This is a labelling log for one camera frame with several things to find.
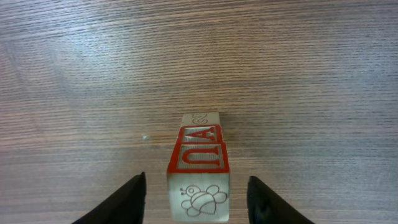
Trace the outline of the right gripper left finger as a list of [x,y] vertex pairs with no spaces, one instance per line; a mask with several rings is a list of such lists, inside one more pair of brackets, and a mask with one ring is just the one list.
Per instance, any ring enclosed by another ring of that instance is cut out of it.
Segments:
[[143,224],[146,174],[135,175],[73,224]]

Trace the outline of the wooden block number two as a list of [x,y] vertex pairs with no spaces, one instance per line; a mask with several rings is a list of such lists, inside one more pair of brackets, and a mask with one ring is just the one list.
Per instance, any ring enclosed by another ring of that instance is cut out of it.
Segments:
[[220,124],[219,112],[186,113],[183,115],[181,127]]

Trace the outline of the wooden block red letter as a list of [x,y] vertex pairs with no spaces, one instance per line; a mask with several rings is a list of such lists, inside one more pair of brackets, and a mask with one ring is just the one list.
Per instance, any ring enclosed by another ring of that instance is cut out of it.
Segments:
[[230,169],[224,143],[178,143],[167,168],[172,220],[227,222]]

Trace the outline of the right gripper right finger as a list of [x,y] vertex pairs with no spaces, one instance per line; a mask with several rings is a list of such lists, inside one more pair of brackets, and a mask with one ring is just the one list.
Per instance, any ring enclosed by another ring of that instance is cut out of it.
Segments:
[[250,224],[314,224],[256,176],[247,189]]

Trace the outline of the wooden block green side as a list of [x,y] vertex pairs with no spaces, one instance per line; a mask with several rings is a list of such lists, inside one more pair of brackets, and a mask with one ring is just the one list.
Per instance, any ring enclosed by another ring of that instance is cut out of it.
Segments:
[[183,126],[178,133],[177,141],[184,144],[216,144],[223,142],[219,124],[201,126]]

